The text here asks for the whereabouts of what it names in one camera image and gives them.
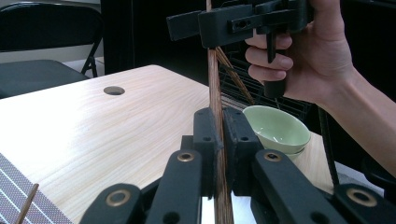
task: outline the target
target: black mechanical arm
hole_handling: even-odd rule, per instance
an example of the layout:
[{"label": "black mechanical arm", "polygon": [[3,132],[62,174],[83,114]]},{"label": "black mechanical arm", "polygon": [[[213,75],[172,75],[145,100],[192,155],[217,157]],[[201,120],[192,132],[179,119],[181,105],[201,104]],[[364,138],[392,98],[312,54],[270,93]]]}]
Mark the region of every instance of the black mechanical arm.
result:
[{"label": "black mechanical arm", "polygon": [[94,200],[81,224],[201,223],[202,197],[216,197],[215,155],[227,148],[227,183],[250,196],[257,223],[393,223],[396,206],[370,189],[339,185],[334,194],[316,189],[283,153],[263,149],[240,111],[225,108],[224,142],[215,134],[210,108],[194,115],[193,136],[183,136],[163,177],[144,189],[109,187]]}]

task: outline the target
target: wooden stick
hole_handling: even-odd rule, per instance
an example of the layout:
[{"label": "wooden stick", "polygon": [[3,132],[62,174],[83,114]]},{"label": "wooden stick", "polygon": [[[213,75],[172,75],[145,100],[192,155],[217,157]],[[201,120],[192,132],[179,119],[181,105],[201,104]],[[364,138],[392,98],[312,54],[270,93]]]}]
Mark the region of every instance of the wooden stick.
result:
[{"label": "wooden stick", "polygon": [[[212,4],[206,0],[206,10],[210,11]],[[219,84],[218,59],[215,49],[207,51],[208,75],[209,75],[209,95],[210,108],[214,114],[216,129],[220,140],[223,141],[222,129],[222,105],[221,91]],[[216,193],[215,193],[215,221],[217,224],[233,224],[233,205],[231,201],[231,191],[228,189],[225,177],[226,171],[226,151],[221,148],[216,155]]]},{"label": "wooden stick", "polygon": [[33,198],[35,197],[35,194],[37,193],[37,190],[38,190],[38,184],[33,184],[33,187],[30,190],[29,195],[27,196],[25,204],[23,205],[23,208],[21,209],[20,215],[18,216],[18,219],[15,222],[15,224],[22,224],[23,220],[25,219],[25,217],[27,215],[27,212],[29,211],[30,205],[33,202]]},{"label": "wooden stick", "polygon": [[[224,51],[222,50],[221,47],[216,47],[216,53],[220,63],[226,65],[229,68],[233,68],[233,65],[231,64],[230,60],[228,60],[227,56],[224,54]],[[250,92],[248,91],[247,87],[242,82],[241,77],[239,77],[239,75],[235,71],[226,69],[226,72],[228,73],[228,75],[230,75],[236,87],[238,87],[239,90],[242,92],[242,94],[244,94],[244,96],[247,98],[247,101],[251,105],[254,105],[253,97],[250,95]]]}]

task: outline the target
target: finger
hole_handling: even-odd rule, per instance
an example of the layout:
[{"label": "finger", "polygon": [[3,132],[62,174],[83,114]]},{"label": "finger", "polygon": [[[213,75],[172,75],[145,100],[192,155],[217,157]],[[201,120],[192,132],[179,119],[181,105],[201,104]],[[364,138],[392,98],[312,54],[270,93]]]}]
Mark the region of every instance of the finger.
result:
[{"label": "finger", "polygon": [[282,70],[275,70],[257,65],[251,65],[247,70],[250,76],[260,83],[264,81],[279,81],[286,77],[286,72]]},{"label": "finger", "polygon": [[[245,42],[259,49],[267,49],[266,35],[257,35],[256,32],[253,32],[253,37],[246,39]],[[277,49],[288,49],[291,42],[292,40],[289,34],[279,34],[276,36]]]},{"label": "finger", "polygon": [[247,49],[245,57],[249,63],[275,70],[289,70],[293,67],[293,60],[282,54],[277,54],[274,60],[268,63],[268,53],[266,49],[250,47]]},{"label": "finger", "polygon": [[315,9],[314,32],[329,40],[344,38],[344,21],[339,0],[310,0]]}]

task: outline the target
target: wrist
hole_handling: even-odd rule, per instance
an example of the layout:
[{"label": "wrist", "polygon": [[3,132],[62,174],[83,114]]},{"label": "wrist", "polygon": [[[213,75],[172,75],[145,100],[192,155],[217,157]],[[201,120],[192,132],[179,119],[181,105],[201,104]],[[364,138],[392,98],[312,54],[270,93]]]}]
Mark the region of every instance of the wrist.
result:
[{"label": "wrist", "polygon": [[353,67],[344,78],[334,81],[316,104],[329,113],[336,112],[343,109],[343,106],[360,101],[363,97],[361,90],[364,90],[366,83],[364,77]]}]

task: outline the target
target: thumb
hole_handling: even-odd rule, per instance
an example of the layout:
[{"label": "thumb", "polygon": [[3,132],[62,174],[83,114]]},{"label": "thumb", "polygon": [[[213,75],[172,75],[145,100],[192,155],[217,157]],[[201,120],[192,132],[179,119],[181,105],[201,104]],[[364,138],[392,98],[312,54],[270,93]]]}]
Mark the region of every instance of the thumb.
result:
[{"label": "thumb", "polygon": [[315,10],[313,30],[316,35],[327,40],[345,38],[339,0],[310,0],[310,4]]}]

